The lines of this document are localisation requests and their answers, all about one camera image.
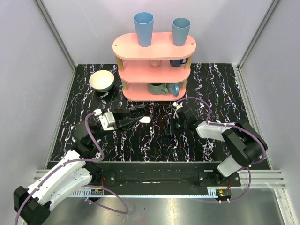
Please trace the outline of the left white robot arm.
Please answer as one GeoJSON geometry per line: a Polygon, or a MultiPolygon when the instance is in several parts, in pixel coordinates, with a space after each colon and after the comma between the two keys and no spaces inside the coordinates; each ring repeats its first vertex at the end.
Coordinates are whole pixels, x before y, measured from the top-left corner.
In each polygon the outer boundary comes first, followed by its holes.
{"type": "Polygon", "coordinates": [[[104,151],[97,140],[109,131],[129,131],[146,116],[144,105],[127,110],[96,109],[74,127],[75,143],[65,156],[42,178],[28,187],[19,186],[13,193],[15,224],[22,218],[29,225],[41,225],[65,198],[84,187],[95,193],[105,190],[105,173],[98,166],[104,151]]]}

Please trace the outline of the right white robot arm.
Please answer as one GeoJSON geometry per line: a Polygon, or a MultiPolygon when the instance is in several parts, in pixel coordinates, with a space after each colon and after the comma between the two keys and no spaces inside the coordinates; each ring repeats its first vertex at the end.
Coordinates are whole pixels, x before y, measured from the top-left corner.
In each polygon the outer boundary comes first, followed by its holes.
{"type": "Polygon", "coordinates": [[[166,133],[179,135],[185,131],[202,139],[222,141],[230,155],[214,170],[214,183],[223,186],[230,176],[240,169],[264,160],[268,146],[247,120],[235,123],[200,121],[188,108],[177,107],[171,113],[170,125],[166,133]]]}

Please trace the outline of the white earbuds charging case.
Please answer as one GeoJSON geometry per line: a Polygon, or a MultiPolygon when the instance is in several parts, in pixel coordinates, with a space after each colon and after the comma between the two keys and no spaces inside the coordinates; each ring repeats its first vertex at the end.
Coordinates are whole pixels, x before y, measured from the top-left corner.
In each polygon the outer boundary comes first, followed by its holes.
{"type": "Polygon", "coordinates": [[[139,119],[140,123],[149,124],[151,122],[151,118],[149,116],[144,116],[141,119],[139,119]]]}

